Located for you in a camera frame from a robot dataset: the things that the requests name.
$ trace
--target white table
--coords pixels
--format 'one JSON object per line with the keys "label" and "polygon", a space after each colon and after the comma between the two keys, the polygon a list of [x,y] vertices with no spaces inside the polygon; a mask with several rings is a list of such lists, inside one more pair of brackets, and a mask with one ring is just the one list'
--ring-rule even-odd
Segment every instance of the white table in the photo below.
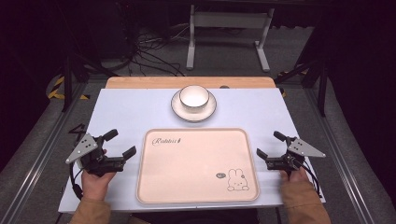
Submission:
{"label": "white table", "polygon": [[[105,143],[107,156],[118,157],[131,146],[137,153],[129,159],[124,171],[111,181],[106,201],[112,210],[121,212],[153,212],[183,209],[220,209],[265,207],[282,204],[278,171],[268,171],[265,162],[256,156],[259,147],[270,157],[286,152],[286,144],[273,137],[274,131],[298,136],[283,98],[276,88],[270,89],[209,89],[218,102],[215,113],[199,123],[180,119],[170,101],[179,89],[103,89],[92,114],[88,133],[102,135],[117,129],[119,135]],[[143,204],[136,198],[138,169],[147,131],[155,128],[242,128],[251,146],[260,195],[252,202],[228,203],[164,203]],[[67,184],[59,211],[73,213],[78,198]]]}

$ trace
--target beige tray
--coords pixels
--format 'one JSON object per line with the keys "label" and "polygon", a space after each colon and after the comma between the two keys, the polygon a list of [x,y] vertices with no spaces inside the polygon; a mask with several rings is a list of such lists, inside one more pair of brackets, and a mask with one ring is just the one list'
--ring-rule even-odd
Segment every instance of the beige tray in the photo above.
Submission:
{"label": "beige tray", "polygon": [[137,186],[141,203],[253,201],[259,195],[241,129],[156,129],[145,137]]}

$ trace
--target metal frame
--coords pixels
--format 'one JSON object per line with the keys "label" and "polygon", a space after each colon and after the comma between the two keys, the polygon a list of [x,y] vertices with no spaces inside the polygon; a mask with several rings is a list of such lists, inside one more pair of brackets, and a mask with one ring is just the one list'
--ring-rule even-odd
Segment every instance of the metal frame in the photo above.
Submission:
{"label": "metal frame", "polygon": [[75,88],[75,92],[73,94],[73,99],[75,100],[71,101],[71,104],[68,107],[68,109],[65,112],[61,113],[60,117],[57,119],[55,125],[53,126],[52,131],[50,132],[47,142],[45,143],[40,153],[38,154],[35,163],[33,164],[28,175],[24,179],[23,183],[21,184],[21,187],[18,190],[17,195],[15,196],[14,200],[12,201],[11,205],[9,206],[8,210],[6,211],[6,214],[4,215],[0,223],[17,223],[17,219],[21,213],[23,206],[25,205],[30,194],[35,188],[35,184],[37,183],[38,178],[41,176],[41,173],[43,172],[48,160],[50,159],[50,155],[52,151],[56,147],[62,129],[66,124],[68,118],[70,117],[73,111],[73,107],[78,102],[78,100],[76,99],[78,99],[78,97],[83,93],[85,86],[86,84],[82,84],[82,83],[77,84]]}
{"label": "metal frame", "polygon": [[260,41],[255,41],[255,48],[259,56],[262,71],[269,72],[270,66],[264,53],[264,42],[271,25],[274,9],[269,9],[268,13],[220,13],[220,12],[195,12],[195,6],[191,5],[190,14],[190,44],[187,53],[187,70],[194,67],[195,56],[195,27],[230,27],[230,28],[250,28],[262,29]]}
{"label": "metal frame", "polygon": [[332,133],[330,125],[326,118],[323,118],[318,110],[316,103],[317,98],[312,89],[305,89],[305,94],[308,99],[309,104],[311,104],[312,110],[315,112],[315,117],[318,119],[318,123],[326,135],[326,138],[330,144],[330,154],[334,161],[335,167],[340,174],[344,185],[346,187],[346,192],[349,195],[350,201],[355,208],[356,214],[358,215],[361,223],[375,223],[371,213],[364,201],[361,191],[358,187],[358,183],[353,175],[352,171],[348,168],[347,162],[342,154],[342,149],[338,146],[337,141]]}

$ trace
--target hand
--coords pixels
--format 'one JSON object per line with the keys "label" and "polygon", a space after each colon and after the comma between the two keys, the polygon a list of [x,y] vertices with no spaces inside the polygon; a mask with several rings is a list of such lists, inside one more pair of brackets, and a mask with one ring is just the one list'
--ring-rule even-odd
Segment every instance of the hand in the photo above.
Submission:
{"label": "hand", "polygon": [[101,177],[90,175],[84,170],[81,176],[82,196],[86,199],[103,201],[107,194],[108,183],[116,175],[116,173],[106,173]]}
{"label": "hand", "polygon": [[289,184],[293,182],[309,181],[306,175],[305,169],[301,166],[298,171],[291,171],[290,176],[286,171],[280,171],[280,178],[282,179],[282,184]]}

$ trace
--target rabbit illustration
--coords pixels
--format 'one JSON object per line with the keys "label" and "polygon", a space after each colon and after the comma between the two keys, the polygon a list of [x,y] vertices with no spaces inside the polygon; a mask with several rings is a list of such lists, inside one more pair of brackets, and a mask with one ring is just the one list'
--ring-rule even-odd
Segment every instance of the rabbit illustration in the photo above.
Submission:
{"label": "rabbit illustration", "polygon": [[230,170],[228,177],[230,177],[230,179],[228,180],[227,190],[248,190],[248,182],[245,179],[244,173],[241,169]]}

